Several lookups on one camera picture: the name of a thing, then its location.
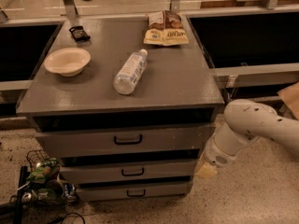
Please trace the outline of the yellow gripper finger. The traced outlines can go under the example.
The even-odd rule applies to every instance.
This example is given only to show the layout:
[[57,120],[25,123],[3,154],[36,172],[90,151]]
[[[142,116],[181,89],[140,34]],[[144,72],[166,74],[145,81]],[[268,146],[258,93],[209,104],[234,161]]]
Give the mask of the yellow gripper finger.
[[217,167],[206,162],[203,164],[199,164],[195,169],[195,175],[202,179],[210,178],[217,173]]
[[201,175],[205,171],[205,164],[206,164],[205,152],[202,152],[200,158],[198,159],[196,167],[194,169],[194,174]]

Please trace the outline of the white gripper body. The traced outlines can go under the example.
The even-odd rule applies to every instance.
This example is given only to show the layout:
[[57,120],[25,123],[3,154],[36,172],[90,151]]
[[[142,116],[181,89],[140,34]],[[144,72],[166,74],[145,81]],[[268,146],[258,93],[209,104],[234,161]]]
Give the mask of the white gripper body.
[[210,164],[216,165],[218,167],[224,167],[226,165],[232,164],[235,161],[235,156],[226,154],[216,146],[213,137],[210,137],[206,142],[204,152],[206,160]]

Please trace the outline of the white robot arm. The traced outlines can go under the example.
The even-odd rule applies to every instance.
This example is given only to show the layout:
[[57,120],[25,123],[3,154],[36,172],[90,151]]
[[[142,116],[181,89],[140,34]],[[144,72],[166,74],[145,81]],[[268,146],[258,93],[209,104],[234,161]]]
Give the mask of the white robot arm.
[[223,111],[224,122],[207,140],[194,174],[210,178],[236,160],[240,151],[260,137],[283,145],[294,154],[299,152],[299,121],[281,117],[269,105],[237,99]]

